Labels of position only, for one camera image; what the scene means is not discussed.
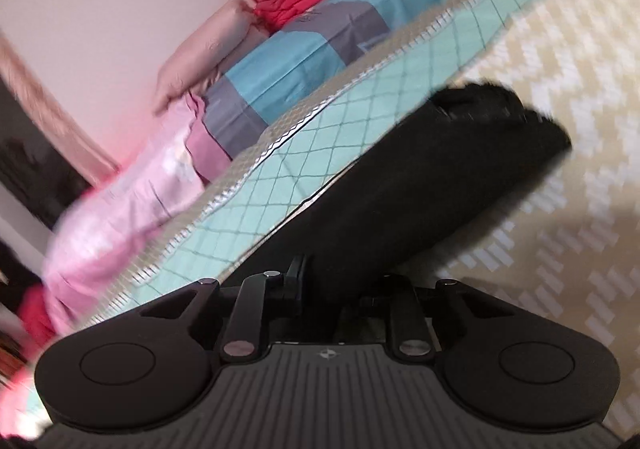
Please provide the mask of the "black pants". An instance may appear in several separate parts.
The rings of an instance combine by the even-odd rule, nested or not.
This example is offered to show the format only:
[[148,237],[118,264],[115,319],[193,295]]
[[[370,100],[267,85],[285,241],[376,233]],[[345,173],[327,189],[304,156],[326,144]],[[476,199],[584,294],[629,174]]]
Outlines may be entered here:
[[370,339],[385,276],[532,182],[568,149],[567,132],[509,88],[441,89],[269,235],[228,285],[285,271],[304,255],[302,300],[270,322],[265,339]]

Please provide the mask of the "pink and blue folded quilt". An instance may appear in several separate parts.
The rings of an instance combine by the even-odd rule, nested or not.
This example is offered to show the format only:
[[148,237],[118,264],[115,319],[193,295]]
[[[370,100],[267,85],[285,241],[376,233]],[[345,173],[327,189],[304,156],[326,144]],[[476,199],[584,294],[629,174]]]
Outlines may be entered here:
[[70,333],[134,256],[265,129],[393,31],[445,0],[322,0],[242,44],[169,105],[134,161],[77,200],[43,265],[54,331]]

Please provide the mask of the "red folded clothes on shelf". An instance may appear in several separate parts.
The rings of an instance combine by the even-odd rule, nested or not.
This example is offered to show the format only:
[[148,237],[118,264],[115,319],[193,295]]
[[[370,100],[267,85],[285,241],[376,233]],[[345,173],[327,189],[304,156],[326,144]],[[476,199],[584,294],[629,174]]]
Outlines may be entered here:
[[46,290],[42,284],[33,285],[25,292],[18,317],[26,332],[25,354],[39,351],[58,336],[47,310]]

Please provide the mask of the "pink pillow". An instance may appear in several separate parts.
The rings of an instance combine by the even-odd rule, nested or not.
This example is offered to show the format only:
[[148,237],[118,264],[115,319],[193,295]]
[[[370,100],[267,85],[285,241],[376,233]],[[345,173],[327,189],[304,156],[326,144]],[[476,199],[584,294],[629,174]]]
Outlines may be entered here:
[[229,0],[197,28],[157,73],[154,113],[162,114],[187,91],[204,94],[268,38],[244,0]]

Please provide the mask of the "pink curtain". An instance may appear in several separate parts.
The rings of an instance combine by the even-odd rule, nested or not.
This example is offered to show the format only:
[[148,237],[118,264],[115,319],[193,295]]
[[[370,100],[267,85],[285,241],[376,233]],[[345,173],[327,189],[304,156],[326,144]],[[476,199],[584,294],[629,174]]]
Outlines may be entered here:
[[118,171],[117,164],[43,87],[4,35],[1,78],[32,123],[88,183],[97,186]]

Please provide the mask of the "patterned bed sheet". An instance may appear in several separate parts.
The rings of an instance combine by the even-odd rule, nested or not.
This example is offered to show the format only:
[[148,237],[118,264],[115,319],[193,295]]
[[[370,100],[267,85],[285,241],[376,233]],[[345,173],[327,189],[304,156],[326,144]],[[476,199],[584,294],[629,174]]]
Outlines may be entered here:
[[450,0],[283,113],[6,448],[634,448],[639,0]]

